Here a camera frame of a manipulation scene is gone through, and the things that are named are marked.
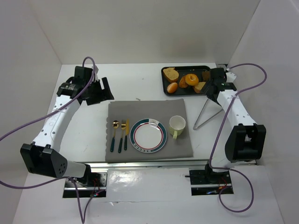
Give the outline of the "large bread slice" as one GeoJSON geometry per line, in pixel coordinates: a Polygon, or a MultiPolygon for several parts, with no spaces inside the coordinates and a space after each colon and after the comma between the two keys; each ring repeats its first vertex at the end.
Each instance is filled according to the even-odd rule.
{"type": "Polygon", "coordinates": [[[174,83],[178,81],[179,73],[174,67],[168,67],[162,70],[164,77],[170,82],[174,83]]]}

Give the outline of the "metal tongs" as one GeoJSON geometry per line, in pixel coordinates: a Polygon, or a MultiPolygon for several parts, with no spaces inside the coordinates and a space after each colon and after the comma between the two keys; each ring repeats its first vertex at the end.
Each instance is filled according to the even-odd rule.
{"type": "Polygon", "coordinates": [[[215,102],[206,99],[198,117],[193,125],[193,130],[199,130],[207,125],[210,121],[215,119],[219,114],[221,114],[223,109],[217,105],[215,102]]]}

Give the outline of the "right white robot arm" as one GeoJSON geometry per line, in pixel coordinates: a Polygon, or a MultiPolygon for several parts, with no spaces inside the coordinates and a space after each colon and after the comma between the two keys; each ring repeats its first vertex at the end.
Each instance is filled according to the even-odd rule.
{"type": "Polygon", "coordinates": [[[220,173],[234,167],[238,162],[250,162],[262,157],[266,128],[255,122],[242,104],[233,82],[228,81],[223,68],[214,68],[203,75],[206,79],[201,92],[220,105],[225,112],[224,120],[231,125],[231,132],[223,153],[210,156],[209,167],[220,173]]]}

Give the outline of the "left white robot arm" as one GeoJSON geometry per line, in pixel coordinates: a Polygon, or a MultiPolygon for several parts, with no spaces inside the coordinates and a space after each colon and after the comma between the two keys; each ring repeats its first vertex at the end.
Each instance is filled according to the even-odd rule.
{"type": "Polygon", "coordinates": [[[91,178],[89,165],[69,161],[59,151],[66,129],[83,101],[94,105],[114,99],[107,78],[98,80],[92,72],[91,68],[77,66],[74,76],[59,86],[53,115],[32,143],[23,144],[20,149],[28,172],[53,178],[78,178],[84,182],[91,178]]]}

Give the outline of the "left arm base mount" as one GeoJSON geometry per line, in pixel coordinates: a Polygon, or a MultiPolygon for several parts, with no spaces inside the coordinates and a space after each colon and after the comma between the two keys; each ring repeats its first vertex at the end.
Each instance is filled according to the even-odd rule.
{"type": "MultiPolygon", "coordinates": [[[[86,183],[80,182],[77,178],[73,178],[78,188],[80,198],[104,198],[107,195],[107,170],[100,170],[92,175],[86,183]]],[[[70,180],[66,180],[64,184],[63,198],[76,198],[75,185],[70,180]]]]}

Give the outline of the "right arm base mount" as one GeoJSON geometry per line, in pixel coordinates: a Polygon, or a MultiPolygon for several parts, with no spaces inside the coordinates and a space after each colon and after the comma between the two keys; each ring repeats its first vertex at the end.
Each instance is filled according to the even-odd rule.
{"type": "Polygon", "coordinates": [[[233,186],[228,171],[216,173],[211,170],[209,165],[203,169],[191,169],[185,175],[191,185],[192,196],[233,194],[233,186]]]}

